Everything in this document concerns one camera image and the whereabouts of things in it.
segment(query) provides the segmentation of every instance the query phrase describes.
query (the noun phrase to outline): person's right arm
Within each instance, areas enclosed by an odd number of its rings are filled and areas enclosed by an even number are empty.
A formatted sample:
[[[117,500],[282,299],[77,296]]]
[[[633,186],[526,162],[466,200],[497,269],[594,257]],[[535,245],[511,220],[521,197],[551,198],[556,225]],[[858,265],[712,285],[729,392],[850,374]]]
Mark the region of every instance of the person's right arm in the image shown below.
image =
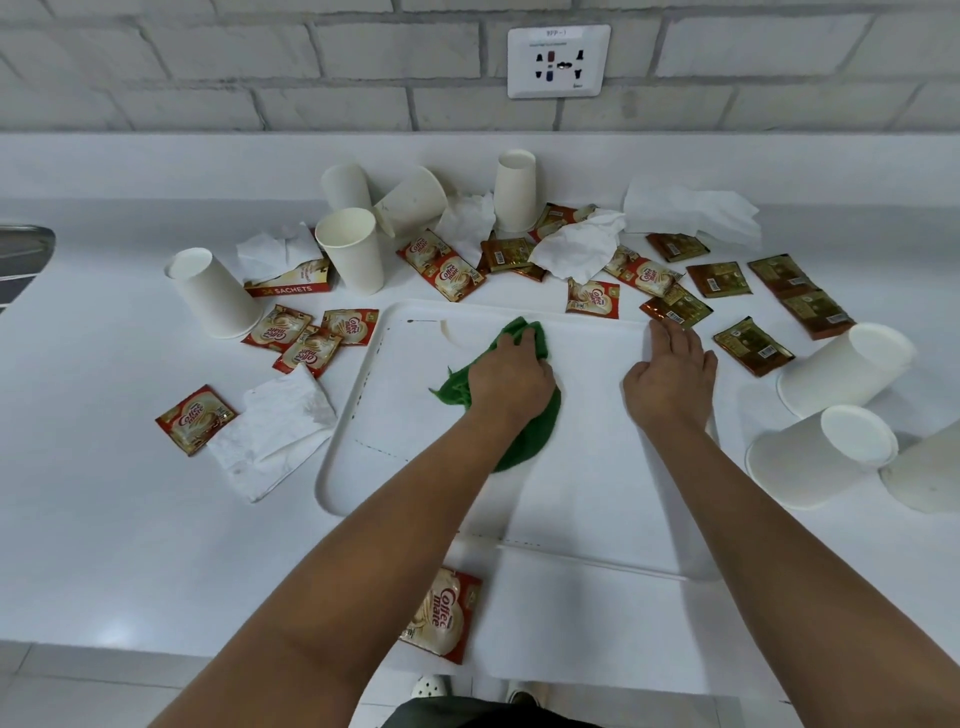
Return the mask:
[[[627,408],[804,726],[960,726],[960,667],[706,434],[716,355],[672,323],[651,335],[651,361],[623,382]]]

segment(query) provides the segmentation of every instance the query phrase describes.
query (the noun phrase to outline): person's left arm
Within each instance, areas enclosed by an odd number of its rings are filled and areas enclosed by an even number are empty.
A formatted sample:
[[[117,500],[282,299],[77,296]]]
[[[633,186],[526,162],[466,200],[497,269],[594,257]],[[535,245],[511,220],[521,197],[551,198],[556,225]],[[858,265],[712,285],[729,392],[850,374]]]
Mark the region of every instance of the person's left arm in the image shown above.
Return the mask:
[[[469,384],[463,418],[307,554],[154,728],[349,724],[487,477],[555,387],[532,329],[519,345],[501,336]]]

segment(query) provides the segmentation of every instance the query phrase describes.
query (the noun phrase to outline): white paper cup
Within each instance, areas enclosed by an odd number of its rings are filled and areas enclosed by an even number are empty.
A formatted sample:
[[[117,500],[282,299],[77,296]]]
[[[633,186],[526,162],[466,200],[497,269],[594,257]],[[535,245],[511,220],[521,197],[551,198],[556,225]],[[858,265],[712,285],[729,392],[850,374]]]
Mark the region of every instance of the white paper cup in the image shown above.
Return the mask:
[[[373,214],[384,232],[401,237],[417,231],[445,209],[444,186],[429,169],[418,167],[373,206]]]
[[[362,207],[370,209],[370,187],[367,185],[367,175],[359,164],[338,164],[330,167],[320,177],[320,187],[326,195],[330,209],[347,209],[348,207]]]
[[[862,407],[828,407],[747,450],[747,473],[787,508],[815,508],[897,456],[893,430]]]
[[[527,232],[537,222],[537,158],[525,149],[500,155],[493,210],[496,226],[504,232]]]
[[[880,478],[891,496],[914,510],[960,512],[960,420],[907,448]]]
[[[916,357],[916,347],[899,331],[883,324],[857,324],[784,369],[777,392],[798,417],[833,404],[863,405],[906,372]]]
[[[163,272],[204,331],[215,339],[243,336],[263,314],[263,306],[206,248],[180,251]]]
[[[347,288],[363,296],[383,288],[383,261],[372,212],[359,207],[338,210],[320,221],[314,235]]]

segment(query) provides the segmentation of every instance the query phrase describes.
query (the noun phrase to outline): person's left hand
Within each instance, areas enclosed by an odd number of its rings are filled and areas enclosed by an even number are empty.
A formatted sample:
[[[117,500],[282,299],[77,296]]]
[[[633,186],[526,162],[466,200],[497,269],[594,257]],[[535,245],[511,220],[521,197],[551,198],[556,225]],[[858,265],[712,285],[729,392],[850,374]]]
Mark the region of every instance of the person's left hand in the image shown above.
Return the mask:
[[[519,344],[501,334],[496,349],[470,367],[468,380],[471,411],[506,415],[521,429],[546,409],[556,387],[550,365],[537,359],[532,328],[523,331]]]

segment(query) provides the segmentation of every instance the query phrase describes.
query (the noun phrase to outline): tile floor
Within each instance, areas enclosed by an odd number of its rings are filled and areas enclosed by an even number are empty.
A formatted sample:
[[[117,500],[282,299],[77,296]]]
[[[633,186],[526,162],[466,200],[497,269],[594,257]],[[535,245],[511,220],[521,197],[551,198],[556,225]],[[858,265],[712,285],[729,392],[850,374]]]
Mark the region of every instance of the tile floor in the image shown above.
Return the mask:
[[[144,728],[206,660],[121,650],[0,642],[0,728]],[[381,669],[350,728],[378,728],[418,676]],[[453,678],[453,691],[502,699],[506,683]],[[789,705],[702,695],[554,686],[550,707],[605,728],[803,728]]]

